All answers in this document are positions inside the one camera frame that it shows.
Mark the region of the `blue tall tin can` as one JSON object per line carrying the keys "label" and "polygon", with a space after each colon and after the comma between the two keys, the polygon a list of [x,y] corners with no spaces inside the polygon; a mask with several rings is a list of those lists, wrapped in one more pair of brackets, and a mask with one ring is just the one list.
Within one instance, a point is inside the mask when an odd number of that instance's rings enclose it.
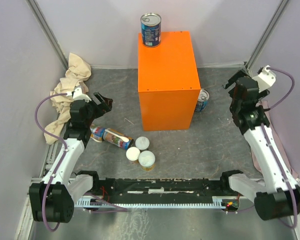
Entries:
{"label": "blue tall tin can", "polygon": [[161,43],[162,18],[157,13],[145,13],[140,18],[142,43],[146,47],[157,47]]}

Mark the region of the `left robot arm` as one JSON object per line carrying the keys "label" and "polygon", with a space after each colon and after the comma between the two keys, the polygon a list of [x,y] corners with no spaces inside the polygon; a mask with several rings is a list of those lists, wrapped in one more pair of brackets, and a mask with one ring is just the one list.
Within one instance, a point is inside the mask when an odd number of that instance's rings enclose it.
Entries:
{"label": "left robot arm", "polygon": [[70,181],[74,166],[84,152],[90,140],[90,126],[97,118],[112,110],[113,99],[95,92],[94,96],[100,103],[94,102],[80,89],[63,94],[72,97],[70,104],[70,120],[67,123],[61,150],[51,169],[39,183],[29,187],[29,199],[32,216],[36,222],[68,223],[74,212],[75,203],[88,193],[96,195],[101,183],[96,171],[82,171]]}

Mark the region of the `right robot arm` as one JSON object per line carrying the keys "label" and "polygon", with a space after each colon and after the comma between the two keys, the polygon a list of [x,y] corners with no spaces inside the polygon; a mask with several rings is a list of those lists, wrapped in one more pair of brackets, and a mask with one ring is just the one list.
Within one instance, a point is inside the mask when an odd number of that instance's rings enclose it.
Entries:
{"label": "right robot arm", "polygon": [[226,196],[234,192],[253,202],[258,216],[264,220],[293,217],[297,225],[300,213],[300,186],[288,170],[275,143],[271,124],[265,109],[259,102],[270,92],[276,82],[276,69],[270,66],[261,68],[258,75],[250,77],[244,70],[236,72],[224,89],[232,101],[229,110],[234,124],[248,142],[261,169],[264,184],[261,185],[239,170],[223,172],[219,189]]}

